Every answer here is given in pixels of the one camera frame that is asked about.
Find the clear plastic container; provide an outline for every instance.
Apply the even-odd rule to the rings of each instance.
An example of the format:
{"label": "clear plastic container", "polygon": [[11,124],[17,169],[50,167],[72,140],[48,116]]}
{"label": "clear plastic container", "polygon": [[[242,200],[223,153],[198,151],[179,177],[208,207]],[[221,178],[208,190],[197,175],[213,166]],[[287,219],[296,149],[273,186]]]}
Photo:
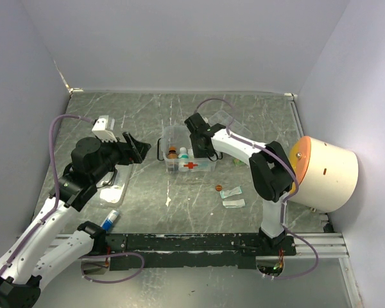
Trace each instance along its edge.
{"label": "clear plastic container", "polygon": [[212,162],[208,158],[177,158],[169,159],[167,154],[169,148],[174,146],[177,155],[180,154],[180,148],[186,148],[187,152],[192,149],[190,140],[190,131],[186,126],[172,125],[164,128],[162,138],[160,140],[160,152],[164,162],[166,163],[167,171],[172,172],[198,172],[198,171],[214,171],[216,162]]}
{"label": "clear plastic container", "polygon": [[[217,123],[227,126],[230,124],[232,116],[226,113],[224,110],[217,111],[212,117],[208,119],[208,123],[213,126]],[[234,133],[243,136],[248,139],[252,139],[252,132],[245,128],[240,122],[234,119],[234,122],[230,126],[230,130]]]}

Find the black handle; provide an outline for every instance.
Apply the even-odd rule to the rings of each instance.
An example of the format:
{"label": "black handle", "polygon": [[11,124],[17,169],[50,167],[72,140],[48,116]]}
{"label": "black handle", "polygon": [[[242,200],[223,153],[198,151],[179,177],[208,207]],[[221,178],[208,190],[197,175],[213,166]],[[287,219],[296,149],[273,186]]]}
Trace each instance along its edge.
{"label": "black handle", "polygon": [[164,160],[164,158],[160,158],[160,145],[161,145],[160,141],[161,141],[161,139],[162,138],[158,138],[158,140],[157,140],[157,160],[162,162]]}

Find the cable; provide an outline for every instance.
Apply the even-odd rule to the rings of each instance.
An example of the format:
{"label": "cable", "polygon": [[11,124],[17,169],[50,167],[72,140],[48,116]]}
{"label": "cable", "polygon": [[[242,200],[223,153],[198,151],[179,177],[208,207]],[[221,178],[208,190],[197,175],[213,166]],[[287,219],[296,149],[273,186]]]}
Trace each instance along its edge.
{"label": "cable", "polygon": [[[56,191],[56,200],[55,200],[55,204],[54,204],[54,207],[46,214],[44,215],[44,217],[41,219],[41,221],[44,223],[46,223],[46,220],[48,219],[48,217],[50,217],[56,210],[57,210],[57,207],[58,207],[58,202],[60,200],[60,185],[58,183],[58,177],[57,177],[57,170],[56,170],[56,164],[55,164],[55,158],[54,158],[54,144],[53,144],[53,134],[54,134],[54,130],[55,130],[55,126],[56,126],[56,123],[61,120],[61,119],[64,119],[64,118],[72,118],[72,119],[79,119],[79,120],[82,120],[82,121],[86,121],[86,122],[89,122],[91,124],[94,124],[94,120],[92,119],[89,119],[88,117],[81,117],[81,116],[78,116],[78,115],[72,115],[72,114],[62,114],[62,115],[59,115],[58,117],[56,117],[52,122],[51,122],[51,125],[50,125],[50,130],[49,130],[49,152],[50,152],[50,166],[51,166],[51,169],[53,171],[53,178],[54,178],[54,182],[55,182],[55,191]],[[26,243],[27,241],[31,238],[31,236],[37,231],[37,229],[43,225],[42,223],[37,223],[36,225],[34,225],[31,230],[26,234],[25,237],[23,237],[23,239],[21,240],[21,242],[19,243],[19,245],[15,248],[15,250],[12,252],[12,254],[9,256],[9,258],[7,259],[6,261],[6,264],[4,264],[1,269],[0,269],[0,277],[1,275],[4,273],[4,271],[6,271],[6,269],[11,265],[11,263],[13,262],[14,258],[16,258],[16,256],[18,256],[18,254],[20,253],[20,251],[24,248],[24,246],[26,246]]]}
{"label": "cable", "polygon": [[[233,113],[235,113],[235,108],[234,106],[227,100],[223,99],[223,98],[207,98],[205,100],[203,100],[201,103],[199,103],[194,111],[194,113],[197,113],[198,109],[205,103],[209,102],[209,101],[222,101],[224,103],[226,103],[233,111]],[[265,276],[269,276],[271,277],[271,279],[276,279],[276,280],[285,280],[285,279],[292,279],[292,278],[298,278],[298,277],[301,277],[301,276],[304,276],[306,274],[309,274],[310,272],[312,272],[313,270],[315,270],[317,267],[318,267],[318,264],[319,264],[319,261],[320,261],[320,257],[318,255],[318,252],[316,251],[316,249],[308,242],[306,241],[304,238],[300,237],[299,235],[296,235],[294,232],[290,231],[290,229],[288,229],[286,226],[285,226],[285,223],[284,223],[284,219],[285,219],[285,209],[286,209],[286,206],[287,206],[287,201],[288,199],[290,199],[292,196],[294,196],[299,188],[300,188],[300,184],[298,183],[298,180],[296,179],[296,175],[293,173],[292,169],[281,159],[279,158],[278,156],[276,156],[276,154],[274,154],[273,152],[271,152],[270,150],[266,149],[266,148],[263,148],[262,146],[259,146],[258,144],[253,144],[251,143],[250,141],[247,141],[247,140],[244,140],[236,135],[234,135],[231,131],[230,131],[230,126],[231,124],[234,122],[234,115],[231,117],[232,120],[231,122],[227,125],[227,127],[225,128],[225,130],[227,131],[227,134],[229,137],[237,140],[237,141],[240,141],[241,143],[243,144],[246,144],[246,145],[249,145],[249,146],[253,146],[255,148],[257,148],[258,150],[261,150],[265,153],[267,153],[269,156],[273,157],[277,162],[279,162],[282,167],[284,167],[284,169],[288,172],[288,174],[291,176],[291,178],[293,179],[294,181],[294,184],[295,184],[295,190],[292,192],[292,193],[289,193],[283,200],[282,200],[282,204],[281,204],[281,213],[280,213],[280,223],[282,225],[282,227],[284,228],[284,230],[291,234],[292,236],[296,237],[297,239],[303,241],[315,254],[315,263],[314,265],[307,269],[306,271],[303,271],[299,274],[295,274],[295,275],[291,275],[291,276],[286,276],[286,277],[274,277],[274,276],[270,276],[270,275],[266,275],[264,274]]]}
{"label": "cable", "polygon": [[[81,265],[81,274],[83,275],[83,278],[85,280],[88,280],[90,282],[95,282],[97,284],[118,284],[120,282],[124,282],[124,281],[130,280],[131,278],[134,278],[139,273],[141,273],[141,271],[142,271],[142,269],[144,268],[144,265],[145,265],[144,257],[142,255],[138,254],[138,253],[135,253],[135,252],[120,252],[120,253],[113,253],[112,255],[91,255],[91,256],[90,255],[85,255],[85,256],[81,257],[81,259],[102,259],[102,258],[110,258],[110,257],[124,257],[124,256],[127,256],[127,255],[133,255],[135,257],[140,258],[141,266],[133,275],[130,275],[130,276],[126,277],[126,278],[119,279],[119,280],[112,280],[112,281],[91,279],[90,277],[88,277],[88,276],[86,276],[84,274],[84,268],[83,268],[84,264]],[[102,266],[100,264],[96,264],[96,263],[91,263],[91,264],[99,266],[100,268],[106,268],[105,266]]]}

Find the white cylinder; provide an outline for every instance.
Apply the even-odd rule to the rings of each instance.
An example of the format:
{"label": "white cylinder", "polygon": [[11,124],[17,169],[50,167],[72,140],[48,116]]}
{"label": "white cylinder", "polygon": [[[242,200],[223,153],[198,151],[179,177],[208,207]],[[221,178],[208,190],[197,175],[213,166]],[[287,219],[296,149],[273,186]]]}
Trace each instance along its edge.
{"label": "white cylinder", "polygon": [[300,180],[300,189],[291,201],[324,212],[339,209],[356,187],[358,160],[355,153],[310,137],[301,139],[309,146],[296,144],[291,150],[291,165]]}

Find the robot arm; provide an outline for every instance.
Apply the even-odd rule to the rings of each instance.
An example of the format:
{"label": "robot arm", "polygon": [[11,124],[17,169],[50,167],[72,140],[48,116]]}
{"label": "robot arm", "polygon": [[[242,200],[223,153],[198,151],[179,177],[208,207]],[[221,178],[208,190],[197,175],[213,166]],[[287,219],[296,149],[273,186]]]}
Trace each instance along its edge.
{"label": "robot arm", "polygon": [[250,166],[255,190],[264,199],[260,234],[265,235],[271,245],[281,242],[285,236],[281,204],[291,190],[293,179],[281,163],[259,148],[272,152],[292,170],[282,146],[276,141],[265,144],[238,135],[235,139],[228,134],[225,126],[210,126],[198,113],[189,117],[185,125],[191,133],[194,157],[213,157],[219,151]]}
{"label": "robot arm", "polygon": [[86,137],[77,142],[71,152],[72,162],[58,179],[60,201],[55,212],[43,221],[55,205],[53,189],[38,216],[0,258],[1,270],[10,254],[24,244],[0,273],[0,307],[32,307],[48,283],[73,261],[89,253],[104,253],[105,230],[87,221],[64,244],[43,256],[65,224],[78,216],[95,195],[97,183],[114,171],[116,165],[140,164],[151,148],[126,132],[123,133],[125,142],[121,142],[109,130],[109,124],[107,116],[100,117],[92,129],[97,138]]}

